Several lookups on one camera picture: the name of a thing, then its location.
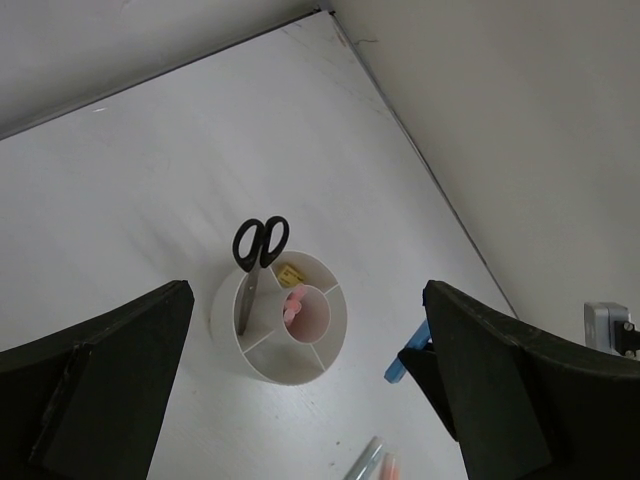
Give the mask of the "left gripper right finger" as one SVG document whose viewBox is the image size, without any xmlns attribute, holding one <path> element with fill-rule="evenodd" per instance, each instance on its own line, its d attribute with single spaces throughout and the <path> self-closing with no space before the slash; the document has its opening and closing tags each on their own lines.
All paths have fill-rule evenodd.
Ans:
<svg viewBox="0 0 640 480">
<path fill-rule="evenodd" d="M 423 297 L 469 478 L 638 478 L 638 362 L 511 318 L 443 281 L 429 281 Z"/>
</svg>

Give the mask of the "black handled scissors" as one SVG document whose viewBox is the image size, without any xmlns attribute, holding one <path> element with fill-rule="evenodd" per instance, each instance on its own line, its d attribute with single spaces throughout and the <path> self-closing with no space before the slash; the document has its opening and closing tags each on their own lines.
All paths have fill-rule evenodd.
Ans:
<svg viewBox="0 0 640 480">
<path fill-rule="evenodd" d="M 244 236 L 254 231 L 251 246 L 246 255 L 240 247 Z M 289 222 L 283 216 L 272 216 L 265 222 L 256 218 L 245 220 L 238 228 L 233 242 L 232 254 L 237 266 L 246 273 L 240 295 L 240 312 L 236 333 L 243 336 L 251 314 L 259 283 L 260 272 L 269 267 L 284 251 L 290 236 Z"/>
</svg>

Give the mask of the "thin red pen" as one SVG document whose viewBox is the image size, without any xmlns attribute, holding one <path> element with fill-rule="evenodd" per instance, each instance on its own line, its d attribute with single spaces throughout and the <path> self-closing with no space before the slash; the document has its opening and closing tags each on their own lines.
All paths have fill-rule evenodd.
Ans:
<svg viewBox="0 0 640 480">
<path fill-rule="evenodd" d="M 290 326 L 302 310 L 302 299 L 306 293 L 307 287 L 304 284 L 297 285 L 289 292 L 283 307 L 283 321 L 286 326 Z"/>
</svg>

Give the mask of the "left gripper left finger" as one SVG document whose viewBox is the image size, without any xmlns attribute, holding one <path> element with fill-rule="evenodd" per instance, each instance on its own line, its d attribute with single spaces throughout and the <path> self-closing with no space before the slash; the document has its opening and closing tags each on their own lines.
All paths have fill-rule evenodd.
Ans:
<svg viewBox="0 0 640 480">
<path fill-rule="evenodd" d="M 3 351 L 2 478 L 146 478 L 193 306 L 174 280 Z"/>
</svg>

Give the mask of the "orange yellow highlighter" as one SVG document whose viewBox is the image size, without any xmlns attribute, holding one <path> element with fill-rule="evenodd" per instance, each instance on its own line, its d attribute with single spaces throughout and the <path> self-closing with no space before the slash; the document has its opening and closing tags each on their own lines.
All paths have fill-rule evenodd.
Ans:
<svg viewBox="0 0 640 480">
<path fill-rule="evenodd" d="M 394 453 L 387 452 L 384 454 L 380 467 L 379 480 L 399 480 L 400 479 L 400 463 L 398 456 Z"/>
</svg>

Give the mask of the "white round divided organizer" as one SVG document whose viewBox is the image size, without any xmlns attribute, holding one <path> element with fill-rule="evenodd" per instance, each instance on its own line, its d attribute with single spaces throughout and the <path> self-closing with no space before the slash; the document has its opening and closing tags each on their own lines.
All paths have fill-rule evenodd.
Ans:
<svg viewBox="0 0 640 480">
<path fill-rule="evenodd" d="M 283 321 L 289 292 L 276 278 L 282 264 L 290 264 L 304 276 L 307 293 L 302 310 L 290 326 Z M 347 305 L 332 271 L 314 256 L 286 251 L 260 272 L 257 294 L 243 336 L 236 333 L 240 295 L 246 273 L 232 270 L 217 290 L 209 328 L 222 369 L 277 385 L 309 383 L 329 369 L 346 337 Z"/>
</svg>

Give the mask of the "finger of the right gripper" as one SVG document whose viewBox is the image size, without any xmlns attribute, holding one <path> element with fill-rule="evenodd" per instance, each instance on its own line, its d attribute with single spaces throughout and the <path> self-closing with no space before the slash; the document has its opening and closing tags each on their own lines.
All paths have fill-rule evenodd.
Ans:
<svg viewBox="0 0 640 480">
<path fill-rule="evenodd" d="M 408 360 L 408 373 L 426 396 L 451 438 L 457 440 L 454 419 L 439 370 L 435 349 L 412 353 L 409 355 Z"/>
</svg>

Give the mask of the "small yellow eraser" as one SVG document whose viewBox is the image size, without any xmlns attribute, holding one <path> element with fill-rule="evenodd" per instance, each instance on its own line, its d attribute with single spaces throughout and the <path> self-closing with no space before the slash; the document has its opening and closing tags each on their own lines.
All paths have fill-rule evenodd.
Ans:
<svg viewBox="0 0 640 480">
<path fill-rule="evenodd" d="M 277 270 L 276 278 L 286 288 L 293 288 L 305 282 L 305 276 L 290 264 L 282 264 Z"/>
</svg>

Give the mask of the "green highlighter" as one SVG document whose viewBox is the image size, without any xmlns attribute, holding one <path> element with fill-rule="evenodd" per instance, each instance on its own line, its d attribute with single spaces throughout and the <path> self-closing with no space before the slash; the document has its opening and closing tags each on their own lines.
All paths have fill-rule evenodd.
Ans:
<svg viewBox="0 0 640 480">
<path fill-rule="evenodd" d="M 374 436 L 344 476 L 344 480 L 367 480 L 382 459 L 384 440 Z"/>
</svg>

